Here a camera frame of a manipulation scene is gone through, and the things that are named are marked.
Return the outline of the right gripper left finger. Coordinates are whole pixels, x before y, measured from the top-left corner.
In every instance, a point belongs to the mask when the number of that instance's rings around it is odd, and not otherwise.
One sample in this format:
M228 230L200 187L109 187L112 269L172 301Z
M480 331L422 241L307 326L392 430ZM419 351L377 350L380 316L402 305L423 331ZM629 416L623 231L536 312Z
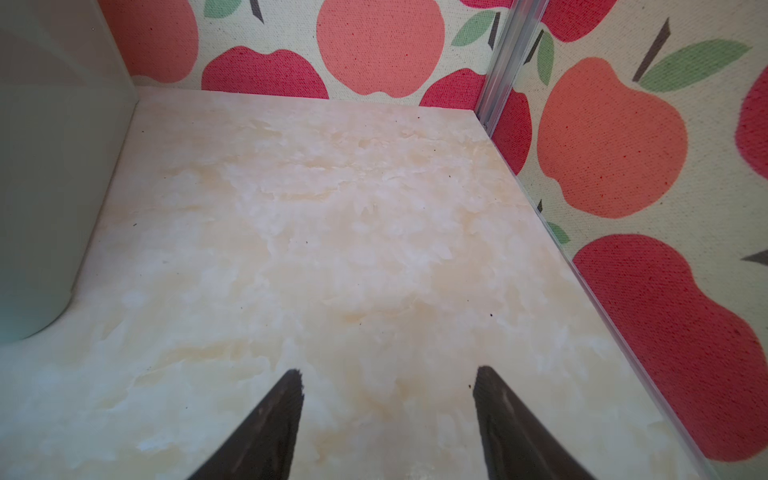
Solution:
M301 372L290 369L190 478L287 480L303 403Z

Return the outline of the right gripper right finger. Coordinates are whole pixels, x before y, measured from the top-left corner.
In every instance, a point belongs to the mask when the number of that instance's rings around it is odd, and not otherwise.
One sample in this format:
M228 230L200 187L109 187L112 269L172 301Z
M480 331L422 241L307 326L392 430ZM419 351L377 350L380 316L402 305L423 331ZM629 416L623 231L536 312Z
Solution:
M473 398L491 480L594 480L490 366L477 370Z

